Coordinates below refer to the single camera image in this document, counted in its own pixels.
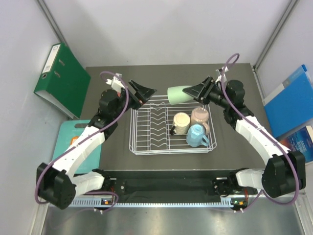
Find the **green cup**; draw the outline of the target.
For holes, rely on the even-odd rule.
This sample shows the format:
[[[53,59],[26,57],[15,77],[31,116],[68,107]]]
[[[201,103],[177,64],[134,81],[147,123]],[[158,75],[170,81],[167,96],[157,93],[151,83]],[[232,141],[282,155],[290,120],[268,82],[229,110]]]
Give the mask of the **green cup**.
[[[169,103],[171,105],[176,105],[176,104],[185,103],[187,101],[192,100],[193,99],[192,96],[183,92],[183,89],[189,88],[189,87],[190,86],[188,85],[169,87],[167,89],[167,97],[168,97]]]

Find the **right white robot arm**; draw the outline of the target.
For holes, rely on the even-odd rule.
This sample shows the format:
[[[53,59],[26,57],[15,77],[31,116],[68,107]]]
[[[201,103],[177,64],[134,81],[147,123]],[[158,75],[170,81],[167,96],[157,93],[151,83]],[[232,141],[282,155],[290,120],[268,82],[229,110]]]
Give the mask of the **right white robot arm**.
[[[241,193],[246,187],[260,189],[271,198],[302,190],[306,187],[305,156],[291,151],[258,122],[253,112],[244,104],[245,90],[242,82],[231,80],[223,92],[212,77],[183,92],[200,104],[211,102],[224,109],[225,121],[257,151],[265,169],[242,168],[230,173],[228,188]]]

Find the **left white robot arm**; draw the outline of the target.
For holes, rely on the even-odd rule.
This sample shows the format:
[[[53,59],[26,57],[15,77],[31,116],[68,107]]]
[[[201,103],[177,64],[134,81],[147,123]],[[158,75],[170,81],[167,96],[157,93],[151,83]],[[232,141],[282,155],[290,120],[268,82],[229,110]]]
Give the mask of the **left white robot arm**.
[[[49,164],[37,168],[35,200],[39,204],[51,203],[65,209],[74,198],[97,191],[106,194],[111,183],[108,175],[99,169],[76,175],[79,166],[90,153],[102,145],[118,126],[118,120],[129,109],[138,110],[156,93],[130,80],[135,93],[131,93],[121,78],[108,79],[110,89],[102,92],[97,113],[90,120],[79,138]]]

